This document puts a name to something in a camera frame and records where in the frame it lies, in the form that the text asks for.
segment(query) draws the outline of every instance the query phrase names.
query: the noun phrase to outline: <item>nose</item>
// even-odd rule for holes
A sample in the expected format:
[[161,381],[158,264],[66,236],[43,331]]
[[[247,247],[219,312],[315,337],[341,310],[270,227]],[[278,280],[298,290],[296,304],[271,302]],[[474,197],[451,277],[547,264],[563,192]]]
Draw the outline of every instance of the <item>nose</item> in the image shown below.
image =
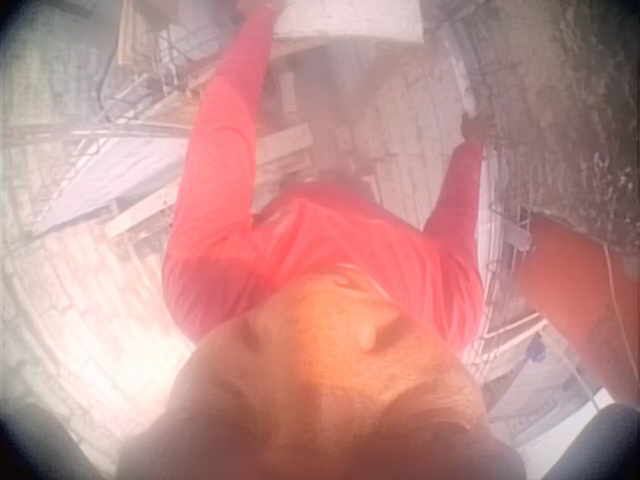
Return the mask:
[[381,353],[392,348],[407,333],[409,321],[403,315],[388,319],[367,317],[354,321],[358,348],[367,353]]

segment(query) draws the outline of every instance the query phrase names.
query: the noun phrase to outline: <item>hand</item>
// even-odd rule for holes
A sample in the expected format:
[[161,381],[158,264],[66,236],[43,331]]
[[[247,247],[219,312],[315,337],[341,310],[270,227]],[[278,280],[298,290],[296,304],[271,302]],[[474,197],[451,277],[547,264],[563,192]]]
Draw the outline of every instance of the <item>hand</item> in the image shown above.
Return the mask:
[[484,146],[491,136],[491,125],[481,115],[470,118],[467,113],[462,116],[462,138],[467,143]]
[[284,10],[286,0],[239,0],[238,10],[245,16],[251,15],[258,7],[266,5],[271,8],[274,16],[277,18]]

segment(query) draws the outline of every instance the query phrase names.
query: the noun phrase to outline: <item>red object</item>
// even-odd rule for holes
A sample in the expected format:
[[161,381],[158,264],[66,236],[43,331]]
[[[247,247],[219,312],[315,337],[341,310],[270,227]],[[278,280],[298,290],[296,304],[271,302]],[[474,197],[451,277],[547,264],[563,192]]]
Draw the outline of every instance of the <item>red object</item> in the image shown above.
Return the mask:
[[531,234],[534,249],[518,269],[525,298],[571,343],[615,400],[640,405],[634,373],[638,278],[625,273],[618,253],[609,252],[608,264],[602,244],[548,218],[535,216]]
[[475,241],[481,147],[455,150],[423,232],[328,182],[292,188],[254,220],[254,124],[272,30],[271,11],[259,9],[203,98],[163,271],[175,321],[198,341],[299,275],[349,264],[460,351],[477,333],[483,303]]

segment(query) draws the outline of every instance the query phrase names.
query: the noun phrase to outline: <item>sleeve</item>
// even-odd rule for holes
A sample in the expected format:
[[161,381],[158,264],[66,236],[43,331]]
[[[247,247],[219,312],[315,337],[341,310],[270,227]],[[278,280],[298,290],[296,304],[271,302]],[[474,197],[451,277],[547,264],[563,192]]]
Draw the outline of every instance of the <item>sleeve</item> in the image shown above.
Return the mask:
[[223,300],[223,290],[229,293],[233,288],[226,278],[231,270],[219,265],[216,255],[228,253],[229,244],[246,243],[251,234],[255,117],[273,21],[265,6],[245,22],[205,91],[189,141],[163,289],[174,320],[192,339],[206,328],[189,322],[201,324],[207,315],[203,310],[223,315],[223,306],[216,302]]
[[423,229],[424,235],[476,269],[482,150],[463,143],[453,151],[438,202]]
[[482,150],[469,143],[454,150],[440,197],[423,230],[442,256],[443,310],[436,328],[456,352],[476,338],[484,303],[476,242]]

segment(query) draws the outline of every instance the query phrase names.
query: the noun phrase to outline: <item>wire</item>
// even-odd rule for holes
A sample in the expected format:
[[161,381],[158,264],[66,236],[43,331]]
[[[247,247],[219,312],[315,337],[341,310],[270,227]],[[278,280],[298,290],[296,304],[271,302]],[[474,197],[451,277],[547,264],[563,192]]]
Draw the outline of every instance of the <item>wire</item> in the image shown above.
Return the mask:
[[629,338],[627,337],[627,330],[624,328],[624,322],[622,321],[622,312],[620,311],[620,305],[618,304],[618,298],[616,297],[616,289],[613,284],[613,268],[611,267],[611,255],[609,255],[609,247],[602,245],[604,250],[604,258],[607,261],[607,273],[609,278],[609,291],[611,292],[611,300],[613,303],[613,309],[618,321],[618,327],[620,328],[620,334],[622,335],[622,341],[624,343],[624,349],[627,353],[627,358],[631,364],[633,375],[635,376],[636,383],[638,383],[638,366],[633,359],[633,353],[631,353],[631,345],[629,344]]
[[573,363],[571,363],[571,360],[569,360],[569,358],[567,357],[567,354],[558,346],[558,344],[555,342],[555,340],[553,340],[551,338],[551,336],[547,332],[544,331],[544,329],[540,330],[539,333],[540,333],[540,336],[542,338],[544,338],[549,343],[549,345],[551,345],[551,348],[553,350],[555,350],[555,352],[560,356],[560,359],[562,360],[562,362],[567,366],[567,368],[571,371],[571,373],[576,377],[576,379],[578,380],[578,383],[580,384],[582,389],[589,396],[589,400],[591,401],[591,403],[595,407],[596,412],[599,412],[600,411],[600,406],[598,405],[598,402],[596,402],[596,399],[593,396],[593,392],[589,388],[589,385],[587,385],[587,382],[584,381],[584,378],[582,378],[582,375],[580,375],[580,373],[578,372],[576,367],[573,365]]

